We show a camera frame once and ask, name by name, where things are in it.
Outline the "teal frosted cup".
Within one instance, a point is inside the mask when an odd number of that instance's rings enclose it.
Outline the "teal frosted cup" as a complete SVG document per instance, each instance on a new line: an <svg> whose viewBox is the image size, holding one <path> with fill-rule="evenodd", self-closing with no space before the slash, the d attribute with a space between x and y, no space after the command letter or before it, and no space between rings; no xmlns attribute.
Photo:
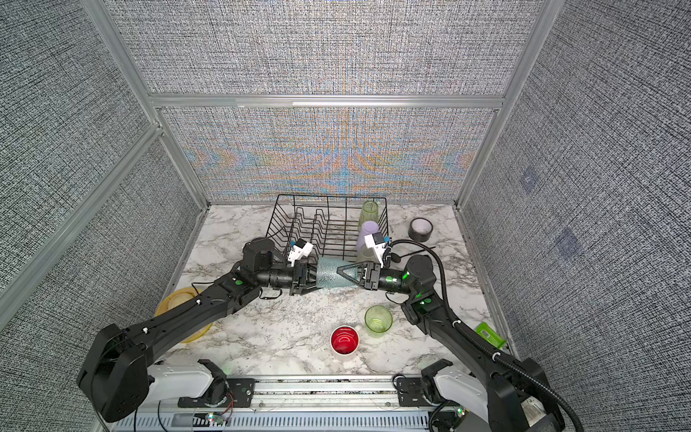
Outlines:
<svg viewBox="0 0 691 432"><path fill-rule="evenodd" d="M349 262L334 257L322 257L318 264L319 274L316 275L316 284L322 289L346 288L349 285L346 280L338 276L337 269Z"/></svg>

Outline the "black wire dish rack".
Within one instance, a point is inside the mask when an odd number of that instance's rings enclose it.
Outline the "black wire dish rack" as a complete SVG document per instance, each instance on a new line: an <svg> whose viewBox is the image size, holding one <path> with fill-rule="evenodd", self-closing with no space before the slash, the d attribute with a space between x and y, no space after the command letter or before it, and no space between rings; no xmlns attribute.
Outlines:
<svg viewBox="0 0 691 432"><path fill-rule="evenodd" d="M268 223L266 237L284 254L304 239L315 250L310 260L334 257L354 262L365 203L377 206L376 219L383 235L389 234L388 202L380 196L280 194Z"/></svg>

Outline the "lilac plastic cup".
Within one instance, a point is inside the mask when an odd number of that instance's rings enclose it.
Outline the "lilac plastic cup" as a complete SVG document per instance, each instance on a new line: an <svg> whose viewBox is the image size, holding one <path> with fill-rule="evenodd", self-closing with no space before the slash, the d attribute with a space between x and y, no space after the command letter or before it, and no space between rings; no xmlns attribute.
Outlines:
<svg viewBox="0 0 691 432"><path fill-rule="evenodd" d="M359 252L365 246L365 237L379 232L380 228L376 221L365 221L360 228L358 238L356 241L356 252Z"/></svg>

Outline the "tall light green cup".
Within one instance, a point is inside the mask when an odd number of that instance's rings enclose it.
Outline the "tall light green cup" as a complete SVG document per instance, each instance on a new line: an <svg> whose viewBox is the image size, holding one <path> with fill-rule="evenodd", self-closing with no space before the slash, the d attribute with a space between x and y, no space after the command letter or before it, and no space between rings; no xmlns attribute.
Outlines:
<svg viewBox="0 0 691 432"><path fill-rule="evenodd" d="M379 203L367 200L363 203L358 221L358 229L361 230L365 223L372 221L378 223L380 219Z"/></svg>

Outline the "pale yellow-green frosted cup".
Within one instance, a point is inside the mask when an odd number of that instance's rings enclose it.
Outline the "pale yellow-green frosted cup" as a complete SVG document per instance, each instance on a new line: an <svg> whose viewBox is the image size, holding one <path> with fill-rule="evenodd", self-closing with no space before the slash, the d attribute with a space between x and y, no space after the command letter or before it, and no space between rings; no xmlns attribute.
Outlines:
<svg viewBox="0 0 691 432"><path fill-rule="evenodd" d="M356 263L377 262L376 253L371 248L362 248L356 256Z"/></svg>

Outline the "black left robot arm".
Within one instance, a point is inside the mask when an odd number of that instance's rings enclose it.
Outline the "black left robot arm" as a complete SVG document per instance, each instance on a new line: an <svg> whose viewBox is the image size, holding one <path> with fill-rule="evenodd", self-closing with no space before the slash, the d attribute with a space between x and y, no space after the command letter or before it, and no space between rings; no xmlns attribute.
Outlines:
<svg viewBox="0 0 691 432"><path fill-rule="evenodd" d="M101 329L77 376L100 421L115 423L135 412L149 395L149 367L199 329L240 311L266 288L315 288L316 271L307 260L313 248L298 239L284 256L271 239L255 239L230 272L192 299L125 329Z"/></svg>

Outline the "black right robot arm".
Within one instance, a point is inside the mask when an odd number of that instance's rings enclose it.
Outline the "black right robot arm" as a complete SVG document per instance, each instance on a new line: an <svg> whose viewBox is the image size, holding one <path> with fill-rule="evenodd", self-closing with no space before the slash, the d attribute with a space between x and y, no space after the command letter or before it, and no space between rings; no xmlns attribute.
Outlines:
<svg viewBox="0 0 691 432"><path fill-rule="evenodd" d="M456 364L438 361L423 370L424 393L437 407L454 403L493 431L564 430L561 400L541 367L495 349L451 310L444 266L435 252L411 257L401 270L365 261L340 266L337 273L367 290L407 295L401 309L408 322L469 369L463 374Z"/></svg>

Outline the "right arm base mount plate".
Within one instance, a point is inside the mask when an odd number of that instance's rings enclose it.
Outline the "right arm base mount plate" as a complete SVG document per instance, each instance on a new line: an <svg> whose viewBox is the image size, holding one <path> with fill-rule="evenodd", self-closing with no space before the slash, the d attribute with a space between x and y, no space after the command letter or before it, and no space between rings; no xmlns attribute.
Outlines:
<svg viewBox="0 0 691 432"><path fill-rule="evenodd" d="M435 377L446 367L453 363L441 359L427 366L421 371L420 376L408 377L396 374L392 377L392 385L399 398L401 407L432 407L438 406L444 401L444 397L435 384Z"/></svg>

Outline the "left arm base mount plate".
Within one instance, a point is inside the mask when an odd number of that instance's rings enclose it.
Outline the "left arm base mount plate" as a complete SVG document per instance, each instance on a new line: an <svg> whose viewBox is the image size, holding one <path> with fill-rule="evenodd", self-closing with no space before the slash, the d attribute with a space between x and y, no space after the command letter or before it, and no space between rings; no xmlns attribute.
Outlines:
<svg viewBox="0 0 691 432"><path fill-rule="evenodd" d="M223 370L209 359L200 359L198 365L210 376L208 385L200 396L181 397L178 408L249 408L254 397L257 381L253 378L229 378Z"/></svg>

